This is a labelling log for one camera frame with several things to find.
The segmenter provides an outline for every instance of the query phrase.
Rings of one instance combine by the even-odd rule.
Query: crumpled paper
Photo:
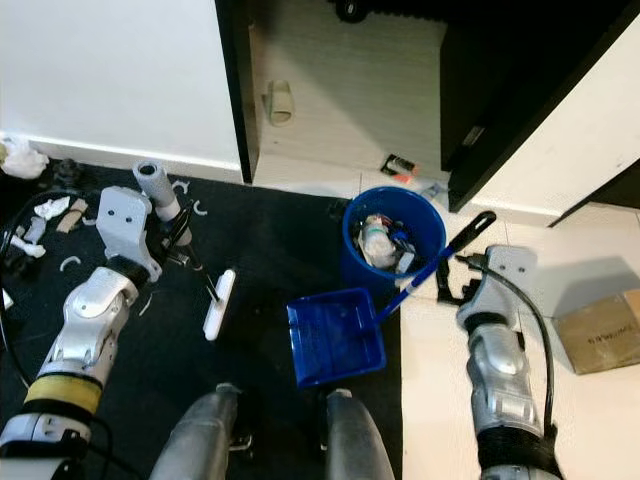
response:
[[[57,200],[49,199],[46,203],[33,207],[33,211],[36,212],[36,215],[39,217],[49,221],[69,208],[70,200],[71,197],[62,197]]]
[[[7,175],[32,180],[38,178],[49,164],[49,157],[31,148],[28,140],[4,138],[2,144],[7,156],[0,162],[0,168]]]

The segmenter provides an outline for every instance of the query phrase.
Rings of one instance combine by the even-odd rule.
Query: black carpet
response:
[[[209,301],[193,272],[168,264],[161,279],[141,292],[120,336],[116,365],[98,412],[114,431],[115,453],[146,478],[189,405],[218,383],[233,382],[249,392],[251,410],[260,413],[254,456],[231,454],[228,478],[324,478],[324,458],[317,443],[321,391],[296,388],[285,304],[341,287],[340,220],[345,202],[189,180],[188,196],[200,200],[200,208],[209,212],[192,218],[194,246],[213,276],[225,268],[236,270],[234,292],[215,344],[202,333]],[[129,171],[97,167],[86,168],[83,185],[135,187]],[[89,216],[95,215],[97,196],[90,203]],[[54,231],[57,221],[52,223],[43,239],[49,251],[36,278],[26,281],[5,275],[4,280],[16,300],[9,312],[16,349],[32,375],[61,328],[65,297],[104,260],[95,227],[81,226],[65,235]],[[72,264],[59,273],[60,262],[69,255],[80,257],[82,265]],[[139,316],[151,292],[155,294],[150,307]],[[383,330],[387,368],[330,387],[352,389],[368,407],[400,479],[399,313],[385,322]],[[4,425],[18,411],[25,391],[6,355],[1,366]],[[94,431],[96,444],[104,445],[104,435],[98,427]],[[97,478],[101,462],[88,455],[88,478]],[[108,478],[128,477],[111,466]]]

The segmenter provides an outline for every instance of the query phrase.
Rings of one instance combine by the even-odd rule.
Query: baseboard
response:
[[[144,159],[154,159],[162,163],[170,174],[242,183],[240,165],[232,162],[209,161],[201,158],[182,157],[171,154],[157,154],[129,149],[112,149],[99,145],[65,143],[57,140],[30,138],[32,148],[49,158],[71,158],[79,163],[101,167],[130,169]]]
[[[538,227],[547,227],[562,216],[562,212],[492,202],[481,198],[471,199],[471,201],[460,210],[460,214],[475,216],[484,210],[493,210],[500,220],[509,223],[522,223]]]

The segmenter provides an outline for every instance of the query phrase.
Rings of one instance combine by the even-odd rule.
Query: white brush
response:
[[[219,301],[215,299],[211,300],[209,305],[209,311],[204,319],[204,336],[207,340],[215,340],[218,338],[220,327],[222,326],[222,320],[224,319],[224,312],[227,310],[227,304],[229,303],[229,297],[231,296],[231,290],[233,289],[233,283],[236,280],[236,272],[233,270],[226,270],[218,278],[216,284],[216,293],[220,297]]]

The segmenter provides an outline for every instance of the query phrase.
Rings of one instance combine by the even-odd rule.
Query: wire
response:
[[[107,437],[106,450],[98,447],[97,445],[94,445],[93,443],[89,444],[89,450],[104,458],[104,465],[102,466],[102,471],[100,473],[100,480],[105,480],[107,478],[109,464],[111,463],[119,467],[122,471],[127,472],[131,476],[142,480],[142,475],[140,475],[138,471],[133,466],[131,466],[131,464],[122,460],[121,458],[116,457],[113,454],[113,431],[111,430],[111,427],[109,427],[109,424],[99,417],[93,417],[91,421],[96,425],[99,425],[104,430]]]
[[[473,264],[473,267],[479,268],[483,273],[493,278],[496,282],[504,285],[509,290],[511,290],[522,301],[522,303],[529,307],[536,319],[538,329],[540,330],[540,335],[542,336],[542,346],[544,348],[544,359],[547,370],[547,392],[544,401],[544,433],[545,436],[553,437],[555,436],[555,426],[553,425],[552,420],[554,396],[553,351],[551,350],[551,339],[549,338],[549,331],[547,330],[547,326],[544,323],[542,314],[540,313],[540,310],[538,310],[538,307],[536,307],[531,299],[527,296],[527,294],[524,293],[516,284],[511,282],[509,279],[484,265]]]
[[[43,200],[48,200],[51,197],[55,196],[74,196],[81,197],[81,192],[77,190],[65,189],[65,190],[55,190],[49,192],[42,192],[31,197],[27,202],[22,206],[22,208],[18,211],[15,218],[13,219],[13,223],[10,224],[9,228],[6,230],[5,236],[2,240],[2,245],[0,246],[0,291],[2,291],[2,264],[4,263],[4,258],[7,254],[7,250],[9,249],[9,245],[11,244],[11,237],[16,233],[16,229],[22,223],[23,217],[26,216],[30,210],[42,202]],[[13,344],[11,343],[11,339],[7,334],[7,329],[5,325],[5,320],[7,318],[7,312],[4,306],[4,296],[0,298],[0,335],[2,336],[2,343],[4,344],[4,348],[11,357],[11,361],[13,362],[16,371],[18,373],[18,377],[20,378],[20,382],[24,385],[24,387],[28,390],[33,381],[27,375],[25,369],[22,367],[20,360],[18,359],[18,355],[16,354],[15,349],[13,348]]]

